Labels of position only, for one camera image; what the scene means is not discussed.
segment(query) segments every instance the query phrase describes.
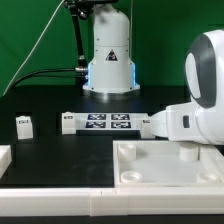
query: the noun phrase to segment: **round robot face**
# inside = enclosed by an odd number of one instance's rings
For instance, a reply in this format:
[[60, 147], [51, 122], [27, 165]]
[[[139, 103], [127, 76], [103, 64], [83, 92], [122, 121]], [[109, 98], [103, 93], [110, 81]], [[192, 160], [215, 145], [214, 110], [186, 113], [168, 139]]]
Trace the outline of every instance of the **round robot face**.
[[211, 40], [200, 35], [191, 45], [186, 62], [185, 75], [195, 101], [203, 108], [216, 103], [216, 57]]

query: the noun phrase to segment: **warning label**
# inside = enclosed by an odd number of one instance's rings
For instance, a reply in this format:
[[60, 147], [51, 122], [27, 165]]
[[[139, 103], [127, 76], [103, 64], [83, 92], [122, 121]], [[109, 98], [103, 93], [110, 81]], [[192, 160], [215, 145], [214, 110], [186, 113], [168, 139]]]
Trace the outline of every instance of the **warning label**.
[[109, 55], [107, 56], [106, 61], [118, 61], [116, 54], [114, 53], [114, 50], [111, 50]]

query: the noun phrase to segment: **black table surface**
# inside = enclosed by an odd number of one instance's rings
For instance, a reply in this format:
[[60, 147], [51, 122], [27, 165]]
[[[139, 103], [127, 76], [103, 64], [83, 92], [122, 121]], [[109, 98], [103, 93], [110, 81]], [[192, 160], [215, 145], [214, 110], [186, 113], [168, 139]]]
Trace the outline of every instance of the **black table surface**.
[[[111, 136], [101, 136], [97, 133], [96, 136], [94, 134], [92, 136], [86, 134], [62, 136], [60, 114], [69, 111], [75, 113], [148, 113], [152, 115], [164, 110], [168, 105], [185, 102], [189, 102], [189, 93], [184, 87], [144, 87], [141, 90], [141, 96], [137, 98], [110, 102], [81, 96], [79, 89], [74, 86], [17, 87], [0, 99], [0, 145], [11, 145], [13, 149], [13, 163], [0, 180], [0, 188], [113, 187], [112, 141], [126, 138], [138, 139], [139, 136], [133, 133], [131, 137], [123, 136], [119, 132]], [[15, 117], [20, 115], [32, 117], [34, 127], [32, 141], [17, 140]], [[0, 218], [0, 223], [132, 224], [137, 222], [224, 223], [224, 216]]]

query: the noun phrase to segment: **white robot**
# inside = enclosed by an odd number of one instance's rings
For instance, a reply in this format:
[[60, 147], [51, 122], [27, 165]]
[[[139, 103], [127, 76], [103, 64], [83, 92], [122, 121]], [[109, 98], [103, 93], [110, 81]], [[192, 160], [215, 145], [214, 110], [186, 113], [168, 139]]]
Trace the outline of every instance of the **white robot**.
[[169, 106], [152, 117], [154, 135], [170, 141], [224, 144], [224, 31], [200, 35], [190, 47], [185, 74], [190, 103]]
[[[68, 1], [74, 19], [77, 15], [87, 19], [93, 13], [94, 58], [79, 64], [77, 72], [88, 71], [88, 82], [83, 86], [84, 95], [104, 100], [126, 99], [138, 95], [140, 86], [135, 81], [135, 64], [130, 59], [130, 22], [128, 17], [111, 4], [118, 0]], [[84, 58], [81, 35], [75, 24], [79, 58]]]

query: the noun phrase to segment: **green backdrop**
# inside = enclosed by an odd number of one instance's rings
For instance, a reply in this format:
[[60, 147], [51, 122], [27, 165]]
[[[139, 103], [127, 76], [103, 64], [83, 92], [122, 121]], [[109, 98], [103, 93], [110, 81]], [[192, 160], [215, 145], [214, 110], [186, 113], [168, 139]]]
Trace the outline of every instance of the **green backdrop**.
[[[24, 61], [60, 0], [1, 0], [0, 95]], [[130, 16], [130, 0], [116, 7]], [[224, 28], [223, 0], [134, 0], [133, 60], [144, 85], [184, 85], [186, 51], [200, 33]], [[91, 60], [92, 24], [81, 22]], [[44, 68], [76, 66], [69, 12], [62, 7], [20, 75]], [[24, 84], [73, 84], [72, 80], [35, 79]]]

